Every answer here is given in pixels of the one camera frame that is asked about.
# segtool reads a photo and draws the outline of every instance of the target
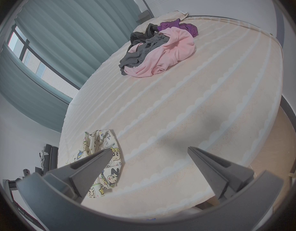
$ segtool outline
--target curtain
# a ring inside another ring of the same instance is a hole
[[[0,93],[27,117],[61,133],[72,98],[36,76],[6,43],[0,54]]]
[[[134,0],[28,0],[15,22],[46,62],[81,87],[130,39],[140,13]]]

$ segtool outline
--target wooden floor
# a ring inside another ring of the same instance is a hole
[[[284,180],[283,188],[273,204],[275,210],[290,189],[290,178],[288,174],[296,158],[296,133],[292,124],[279,107],[275,123],[263,148],[258,153],[250,168],[255,172],[254,177],[264,170],[269,170]],[[218,205],[219,201],[212,197],[207,201],[212,205]]]

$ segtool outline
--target gray cloth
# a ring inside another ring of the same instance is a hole
[[[168,41],[169,37],[165,36],[164,34],[156,34],[152,38],[146,39],[146,43],[138,46],[136,52],[127,52],[127,54],[123,57],[123,59],[121,59],[119,64],[121,74],[126,75],[126,73],[123,70],[124,66],[139,66],[144,61],[144,59],[150,51],[161,46],[162,44],[165,44]]]

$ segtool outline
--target beige bed sheet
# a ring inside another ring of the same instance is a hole
[[[84,206],[141,219],[179,212],[213,196],[188,146],[248,166],[265,142],[282,93],[278,41],[241,21],[184,22],[199,31],[188,59],[151,77],[122,76],[118,64],[128,42],[70,103],[58,166],[78,152],[85,131],[96,129],[113,132],[123,160],[117,187],[105,197],[85,198]]]

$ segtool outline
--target purple satin clothing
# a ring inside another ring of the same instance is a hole
[[[197,27],[193,24],[189,23],[181,23],[179,24],[180,19],[177,19],[175,21],[166,21],[166,22],[161,22],[161,25],[158,26],[158,30],[162,31],[166,28],[171,28],[171,27],[178,27],[180,29],[187,30],[193,37],[196,37],[198,35]]]

